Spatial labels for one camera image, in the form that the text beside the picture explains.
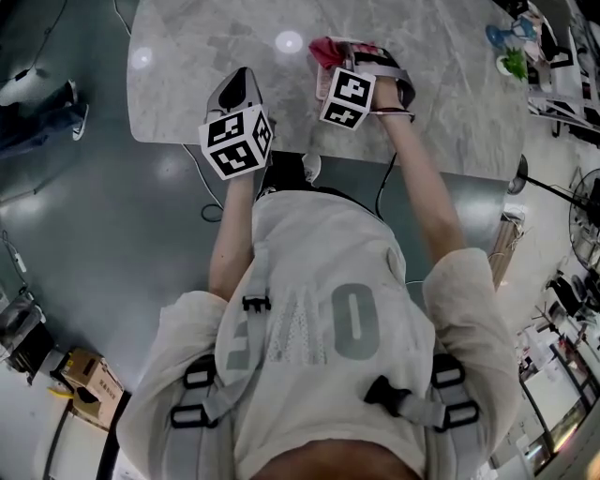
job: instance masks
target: gray floor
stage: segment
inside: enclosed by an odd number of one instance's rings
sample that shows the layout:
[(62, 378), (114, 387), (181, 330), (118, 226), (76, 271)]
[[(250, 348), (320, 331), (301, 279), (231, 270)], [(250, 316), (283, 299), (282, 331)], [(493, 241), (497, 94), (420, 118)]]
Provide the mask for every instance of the gray floor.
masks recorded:
[[(0, 30), (0, 75), (31, 62), (62, 0), (19, 0)], [(120, 0), (131, 23), (135, 2)], [(67, 133), (35, 152), (0, 162), (0, 199), (42, 185), (35, 197), (0, 208), (28, 268), (27, 280), (62, 348), (104, 354), (127, 387), (135, 384), (158, 326), (161, 306), (206, 286), (218, 225), (201, 209), (211, 199), (186, 153), (176, 145), (143, 144), (129, 132), (128, 37), (112, 0), (71, 0), (40, 57), (37, 73), (0, 90), (0, 104), (35, 103), (73, 78), (91, 105), (80, 142)], [(224, 184), (207, 166), (223, 198)], [(318, 183), (372, 206), (384, 165), (327, 158)], [(446, 175), (470, 245), (490, 249), (506, 185)], [(414, 224), (401, 176), (394, 171), (382, 212), (408, 263), (407, 280), (431, 265)], [(0, 253), (0, 282), (19, 282)], [(420, 302), (419, 285), (412, 294)]]

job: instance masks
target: red cloth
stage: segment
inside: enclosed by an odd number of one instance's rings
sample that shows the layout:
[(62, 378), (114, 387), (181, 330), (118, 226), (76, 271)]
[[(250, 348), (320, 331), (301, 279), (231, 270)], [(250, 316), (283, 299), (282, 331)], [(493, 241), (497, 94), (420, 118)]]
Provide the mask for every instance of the red cloth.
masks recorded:
[(344, 53), (330, 37), (321, 37), (312, 40), (310, 45), (308, 45), (308, 49), (321, 67), (326, 70), (344, 63)]

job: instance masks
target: white t-shirt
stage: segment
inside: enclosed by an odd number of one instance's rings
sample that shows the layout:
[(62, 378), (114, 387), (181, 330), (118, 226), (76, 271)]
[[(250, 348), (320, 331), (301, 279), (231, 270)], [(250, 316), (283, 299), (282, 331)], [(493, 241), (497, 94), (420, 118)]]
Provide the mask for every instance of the white t-shirt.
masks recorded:
[[(438, 262), (423, 286), (427, 317), (406, 290), (393, 233), (361, 206), (328, 194), (278, 192), (257, 201), (253, 227), (254, 242), (268, 249), (272, 309), (262, 366), (233, 413), (239, 478), (323, 439), (379, 444), (424, 477), (423, 428), (363, 398), (379, 375), (424, 397), (436, 332), (465, 367), (491, 454), (510, 428), (520, 393), (513, 342), (483, 251), (465, 249)], [(222, 381), (245, 375), (242, 297), (251, 270), (229, 303), (193, 292), (163, 309), (148, 369), (119, 430), (122, 443), (135, 445), (126, 454), (142, 472), (148, 469), (139, 443), (151, 431), (144, 421), (153, 392), (179, 380), (215, 341)]]

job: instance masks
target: desk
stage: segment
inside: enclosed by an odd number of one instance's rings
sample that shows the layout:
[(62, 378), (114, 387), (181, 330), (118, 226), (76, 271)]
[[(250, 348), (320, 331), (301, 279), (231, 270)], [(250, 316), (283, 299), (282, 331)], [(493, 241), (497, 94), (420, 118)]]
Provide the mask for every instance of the desk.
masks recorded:
[[(408, 69), (415, 124), (442, 172), (509, 180), (523, 147), (526, 85), (498, 74), (484, 29), (510, 20), (491, 0), (141, 0), (127, 62), (131, 132), (140, 142), (199, 143), (209, 95), (248, 66), (277, 121), (274, 149), (387, 162), (392, 146), (376, 118), (356, 132), (318, 121), (309, 42), (360, 38)], [(304, 40), (297, 53), (275, 45), (288, 30)]]

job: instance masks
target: white box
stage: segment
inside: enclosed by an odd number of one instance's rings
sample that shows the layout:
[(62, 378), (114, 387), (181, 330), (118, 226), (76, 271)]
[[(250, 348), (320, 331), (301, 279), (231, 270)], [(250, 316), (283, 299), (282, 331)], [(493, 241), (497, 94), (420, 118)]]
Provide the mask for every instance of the white box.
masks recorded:
[(264, 167), (273, 141), (262, 105), (201, 125), (199, 133), (202, 153), (221, 180)]
[(371, 110), (376, 81), (374, 75), (337, 68), (319, 119), (350, 130), (358, 129)]

